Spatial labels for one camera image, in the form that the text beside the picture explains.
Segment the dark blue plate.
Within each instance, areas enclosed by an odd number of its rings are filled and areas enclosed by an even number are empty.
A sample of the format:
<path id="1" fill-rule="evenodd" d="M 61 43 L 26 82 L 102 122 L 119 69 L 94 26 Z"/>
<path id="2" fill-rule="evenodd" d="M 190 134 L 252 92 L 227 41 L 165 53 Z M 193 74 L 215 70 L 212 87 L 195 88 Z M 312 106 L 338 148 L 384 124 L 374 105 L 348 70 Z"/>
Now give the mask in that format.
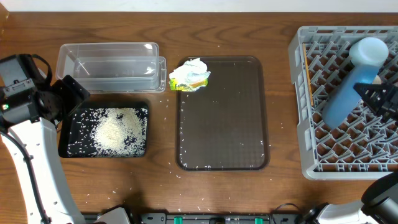
<path id="1" fill-rule="evenodd" d="M 341 84 L 330 94 L 322 111 L 322 119 L 330 129 L 341 125 L 360 101 L 361 97 L 354 85 L 371 84 L 378 72 L 379 67 L 374 65 L 358 65 L 344 77 Z"/>

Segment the grey dishwasher rack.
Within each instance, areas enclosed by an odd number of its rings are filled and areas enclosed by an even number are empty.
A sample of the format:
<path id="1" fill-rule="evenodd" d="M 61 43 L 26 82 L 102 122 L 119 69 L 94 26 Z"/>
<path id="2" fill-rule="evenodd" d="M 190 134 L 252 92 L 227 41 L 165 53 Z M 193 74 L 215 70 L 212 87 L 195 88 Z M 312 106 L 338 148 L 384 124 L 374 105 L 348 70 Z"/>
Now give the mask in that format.
<path id="1" fill-rule="evenodd" d="M 378 76 L 397 83 L 396 26 L 303 26 L 289 44 L 295 87 L 300 160 L 309 180 L 374 180 L 397 170 L 397 122 L 383 122 L 359 101 L 341 125 L 330 129 L 322 120 L 328 95 L 354 67 L 350 47 L 365 37 L 383 40 L 389 56 Z M 303 57 L 306 45 L 314 106 L 310 104 Z"/>

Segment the yellow green snack wrapper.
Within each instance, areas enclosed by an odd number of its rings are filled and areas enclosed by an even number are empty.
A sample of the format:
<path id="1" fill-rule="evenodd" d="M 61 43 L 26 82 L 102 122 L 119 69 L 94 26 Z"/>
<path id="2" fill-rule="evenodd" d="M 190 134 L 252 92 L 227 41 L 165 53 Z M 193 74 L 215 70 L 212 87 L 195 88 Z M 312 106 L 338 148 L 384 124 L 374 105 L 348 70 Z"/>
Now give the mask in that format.
<path id="1" fill-rule="evenodd" d="M 187 92 L 193 92 L 197 91 L 201 87 L 205 87 L 208 84 L 208 80 L 200 80 L 199 82 L 196 83 L 180 83 L 176 79 L 172 78 L 169 81 L 170 89 L 172 91 L 187 91 Z"/>

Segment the white paper napkin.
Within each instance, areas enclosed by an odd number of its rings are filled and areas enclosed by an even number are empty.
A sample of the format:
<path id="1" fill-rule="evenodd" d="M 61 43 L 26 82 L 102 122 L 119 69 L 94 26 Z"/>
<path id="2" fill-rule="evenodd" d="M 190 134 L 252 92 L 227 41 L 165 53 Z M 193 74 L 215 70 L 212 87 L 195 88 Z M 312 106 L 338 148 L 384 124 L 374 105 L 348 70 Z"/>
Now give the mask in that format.
<path id="1" fill-rule="evenodd" d="M 211 72 L 201 58 L 187 60 L 170 73 L 169 78 L 177 84 L 191 85 L 206 80 Z"/>

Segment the white plastic cup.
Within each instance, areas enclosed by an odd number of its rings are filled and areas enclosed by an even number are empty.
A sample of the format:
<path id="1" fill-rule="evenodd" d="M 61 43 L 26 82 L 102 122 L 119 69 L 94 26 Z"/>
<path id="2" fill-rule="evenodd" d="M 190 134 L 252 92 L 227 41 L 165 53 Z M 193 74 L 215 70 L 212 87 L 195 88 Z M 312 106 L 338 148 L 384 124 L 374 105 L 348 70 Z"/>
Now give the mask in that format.
<path id="1" fill-rule="evenodd" d="M 373 81 L 373 84 L 380 85 L 382 83 L 381 78 L 377 75 Z"/>

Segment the light blue bowl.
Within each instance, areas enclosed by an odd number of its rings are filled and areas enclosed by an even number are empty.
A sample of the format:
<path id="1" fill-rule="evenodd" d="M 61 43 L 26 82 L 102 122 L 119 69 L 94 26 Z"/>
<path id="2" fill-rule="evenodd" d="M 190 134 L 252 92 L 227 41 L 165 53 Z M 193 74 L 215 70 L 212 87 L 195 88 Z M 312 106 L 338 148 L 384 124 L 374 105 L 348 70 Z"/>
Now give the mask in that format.
<path id="1" fill-rule="evenodd" d="M 378 38 L 366 37 L 353 44 L 349 50 L 351 63 L 381 68 L 389 55 L 387 45 Z"/>

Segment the orange chopstick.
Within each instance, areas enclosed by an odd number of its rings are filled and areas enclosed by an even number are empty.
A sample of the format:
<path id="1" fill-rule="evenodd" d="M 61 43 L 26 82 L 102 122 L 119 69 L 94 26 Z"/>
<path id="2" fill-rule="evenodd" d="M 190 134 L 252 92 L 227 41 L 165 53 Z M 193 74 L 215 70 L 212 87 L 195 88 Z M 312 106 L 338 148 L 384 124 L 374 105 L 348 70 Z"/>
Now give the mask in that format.
<path id="1" fill-rule="evenodd" d="M 308 90 L 309 90 L 309 95 L 310 95 L 310 104 L 311 104 L 311 106 L 314 106 L 311 79 L 310 79 L 308 60 L 307 60 L 307 50 L 306 50 L 305 43 L 303 43 L 303 57 L 304 57 L 304 64 L 305 64 L 305 73 L 307 76 Z"/>

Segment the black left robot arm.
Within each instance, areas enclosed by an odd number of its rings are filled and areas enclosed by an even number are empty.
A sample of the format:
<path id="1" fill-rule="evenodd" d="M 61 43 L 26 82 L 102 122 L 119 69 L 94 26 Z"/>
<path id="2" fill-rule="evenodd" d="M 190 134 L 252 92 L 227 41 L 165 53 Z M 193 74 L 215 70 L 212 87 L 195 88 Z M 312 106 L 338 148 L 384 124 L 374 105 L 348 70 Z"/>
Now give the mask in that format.
<path id="1" fill-rule="evenodd" d="M 1 59 L 1 139 L 12 156 L 29 223 L 131 223 L 122 206 L 83 215 L 67 184 L 57 146 L 57 124 L 90 94 L 71 76 L 52 82 L 36 54 Z"/>

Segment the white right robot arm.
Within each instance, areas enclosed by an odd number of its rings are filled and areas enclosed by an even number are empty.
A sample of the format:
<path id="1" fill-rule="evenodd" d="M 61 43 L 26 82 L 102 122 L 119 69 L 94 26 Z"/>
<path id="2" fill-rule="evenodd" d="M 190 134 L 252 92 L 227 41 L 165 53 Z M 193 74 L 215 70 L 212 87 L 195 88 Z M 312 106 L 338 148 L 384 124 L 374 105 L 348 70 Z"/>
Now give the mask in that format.
<path id="1" fill-rule="evenodd" d="M 354 90 L 374 114 L 383 120 L 397 120 L 397 86 L 357 83 Z M 324 203 L 296 222 L 397 224 L 397 172 L 377 179 L 360 201 L 340 205 Z"/>

